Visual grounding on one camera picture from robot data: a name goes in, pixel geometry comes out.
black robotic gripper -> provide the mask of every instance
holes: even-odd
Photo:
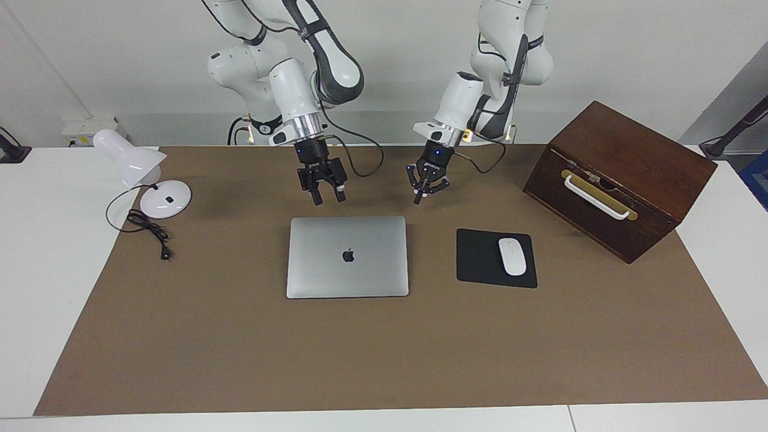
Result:
[[[447,188],[451,182],[445,176],[448,163],[453,156],[453,148],[443,147],[438,142],[427,141],[422,157],[415,164],[406,166],[408,179],[411,181],[416,198],[413,204],[421,202],[425,194],[430,195]]]
[[[324,138],[307,138],[293,145],[296,149],[296,155],[299,156],[299,162],[304,164],[304,168],[297,168],[299,174],[299,183],[304,191],[309,191],[312,195],[312,201],[315,205],[321,205],[323,198],[317,188],[321,181],[328,182],[333,186],[333,193],[336,200],[342,202],[346,200],[344,195],[344,182],[347,180],[344,166],[341,159],[328,159],[328,145]]]

drawer handle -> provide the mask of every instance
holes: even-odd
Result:
[[[627,218],[629,218],[630,220],[637,219],[637,214],[633,214],[634,212],[632,210],[627,210],[624,213],[619,213],[615,211],[613,208],[608,207],[603,201],[600,201],[599,199],[590,195],[588,192],[580,189],[577,185],[571,182],[571,179],[573,177],[574,175],[569,172],[568,176],[565,178],[565,187],[568,188],[568,190],[582,197],[584,200],[594,205],[595,207],[599,208],[605,214],[607,214],[608,216],[611,216],[613,219],[616,219],[617,221],[623,221],[624,219],[627,219]]]

white electrical box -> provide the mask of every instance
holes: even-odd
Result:
[[[61,133],[64,135],[68,147],[93,147],[94,135],[102,129],[110,129],[128,139],[125,129],[114,117],[68,120],[64,131]]]

laptop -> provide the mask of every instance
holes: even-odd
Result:
[[[288,298],[407,294],[403,216],[291,220]]]

table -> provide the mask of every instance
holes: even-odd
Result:
[[[35,149],[24,164],[0,168],[0,431],[220,430],[226,425],[230,430],[583,432],[764,430],[768,424],[768,401],[25,419],[117,237],[103,214],[122,185],[112,163],[92,148]],[[124,214],[129,202],[115,210]],[[768,214],[720,162],[678,233],[765,380]]]

